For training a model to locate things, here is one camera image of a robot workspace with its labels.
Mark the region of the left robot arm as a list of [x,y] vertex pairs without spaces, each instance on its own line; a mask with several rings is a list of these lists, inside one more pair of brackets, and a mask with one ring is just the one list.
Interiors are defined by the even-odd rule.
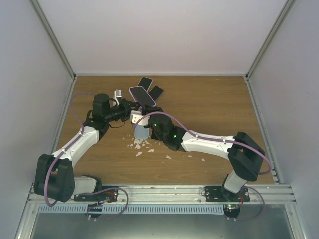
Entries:
[[132,110],[139,103],[125,98],[115,100],[107,94],[96,94],[92,109],[81,122],[79,132],[63,147],[51,155],[39,157],[34,180],[34,192],[44,197],[48,206],[67,202],[74,195],[86,195],[91,201],[98,201],[103,189],[99,179],[93,176],[76,177],[74,167],[82,156],[107,133],[110,123],[126,122]]

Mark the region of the black smartphone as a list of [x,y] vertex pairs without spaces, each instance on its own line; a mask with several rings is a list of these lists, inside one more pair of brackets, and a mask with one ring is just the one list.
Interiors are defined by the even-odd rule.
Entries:
[[151,133],[151,139],[155,141],[161,141],[161,133],[153,130]]

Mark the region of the light blue phone case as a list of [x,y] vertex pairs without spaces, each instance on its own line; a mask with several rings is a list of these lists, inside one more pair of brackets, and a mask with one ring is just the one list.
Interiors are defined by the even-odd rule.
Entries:
[[141,125],[137,125],[134,129],[134,138],[145,140],[149,137],[149,129]]

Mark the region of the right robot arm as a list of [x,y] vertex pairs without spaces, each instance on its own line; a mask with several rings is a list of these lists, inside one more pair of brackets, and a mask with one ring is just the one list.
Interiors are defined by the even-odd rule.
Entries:
[[243,132],[235,136],[213,136],[188,130],[181,123],[173,124],[174,117],[160,107],[147,106],[143,115],[148,119],[147,127],[156,140],[172,151],[201,152],[228,160],[233,168],[224,179],[221,197],[231,202],[247,182],[254,182],[261,174],[263,162],[267,161],[264,151]]

